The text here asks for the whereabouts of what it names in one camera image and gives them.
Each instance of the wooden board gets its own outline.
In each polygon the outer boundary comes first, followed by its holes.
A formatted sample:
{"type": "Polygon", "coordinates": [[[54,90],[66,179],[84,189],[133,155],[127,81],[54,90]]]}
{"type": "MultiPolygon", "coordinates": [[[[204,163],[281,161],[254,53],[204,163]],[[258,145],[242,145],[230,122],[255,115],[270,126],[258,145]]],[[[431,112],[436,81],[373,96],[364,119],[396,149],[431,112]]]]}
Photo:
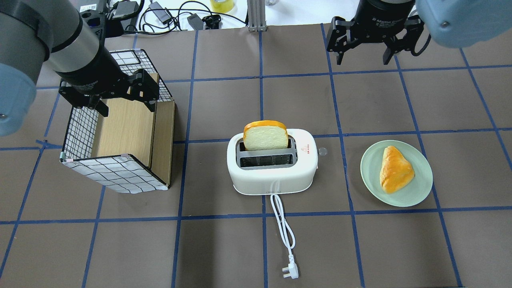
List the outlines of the wooden board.
{"type": "Polygon", "coordinates": [[[174,101],[157,103],[151,171],[170,184],[173,157],[174,101]]]}
{"type": "MultiPolygon", "coordinates": [[[[151,74],[158,82],[158,74],[151,74]]],[[[132,154],[151,166],[155,113],[139,101],[105,100],[109,116],[99,116],[92,157],[132,154]]]]}

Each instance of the yellow object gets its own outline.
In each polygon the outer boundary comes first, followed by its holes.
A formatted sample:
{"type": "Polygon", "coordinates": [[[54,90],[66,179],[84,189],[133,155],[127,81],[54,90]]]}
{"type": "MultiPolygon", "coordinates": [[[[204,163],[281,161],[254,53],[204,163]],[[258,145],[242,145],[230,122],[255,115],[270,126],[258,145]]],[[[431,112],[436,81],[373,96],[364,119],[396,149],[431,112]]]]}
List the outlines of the yellow object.
{"type": "Polygon", "coordinates": [[[233,0],[210,0],[211,9],[217,13],[227,13],[234,7],[233,0]]]}
{"type": "Polygon", "coordinates": [[[249,123],[244,128],[246,150],[284,149],[288,147],[286,126],[274,120],[249,123]]]}
{"type": "Polygon", "coordinates": [[[414,178],[414,169],[402,153],[394,146],[384,149],[380,185],[384,192],[391,194],[405,187],[414,178]]]}

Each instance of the white label sticker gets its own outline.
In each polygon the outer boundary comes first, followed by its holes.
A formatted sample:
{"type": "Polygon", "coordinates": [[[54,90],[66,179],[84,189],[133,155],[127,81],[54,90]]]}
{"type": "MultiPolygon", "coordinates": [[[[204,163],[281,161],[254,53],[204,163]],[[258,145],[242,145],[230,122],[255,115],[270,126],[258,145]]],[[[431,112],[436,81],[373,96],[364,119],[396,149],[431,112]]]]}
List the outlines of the white label sticker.
{"type": "Polygon", "coordinates": [[[80,12],[84,12],[89,9],[96,10],[97,7],[98,7],[98,4],[83,5],[83,6],[80,6],[80,12]]]}

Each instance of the golden brown pastry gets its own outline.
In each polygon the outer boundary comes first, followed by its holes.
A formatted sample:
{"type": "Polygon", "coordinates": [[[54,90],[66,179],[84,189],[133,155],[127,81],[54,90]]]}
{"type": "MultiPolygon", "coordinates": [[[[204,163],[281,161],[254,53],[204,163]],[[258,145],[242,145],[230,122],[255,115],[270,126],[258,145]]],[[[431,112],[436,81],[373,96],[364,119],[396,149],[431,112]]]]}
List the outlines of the golden brown pastry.
{"type": "Polygon", "coordinates": [[[382,169],[380,169],[380,185],[388,194],[405,187],[414,178],[414,169],[402,153],[394,146],[384,149],[382,169]]]}

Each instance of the transparent knob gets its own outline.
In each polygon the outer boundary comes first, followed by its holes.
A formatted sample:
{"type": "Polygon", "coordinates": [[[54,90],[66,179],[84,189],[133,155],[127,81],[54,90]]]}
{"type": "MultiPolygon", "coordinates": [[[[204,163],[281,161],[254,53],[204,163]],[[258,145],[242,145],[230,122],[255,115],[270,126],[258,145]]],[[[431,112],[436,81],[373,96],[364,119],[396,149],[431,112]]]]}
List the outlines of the transparent knob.
{"type": "Polygon", "coordinates": [[[325,148],[325,147],[320,147],[320,148],[318,149],[318,155],[319,155],[319,156],[325,156],[325,155],[327,155],[327,148],[325,148]]]}

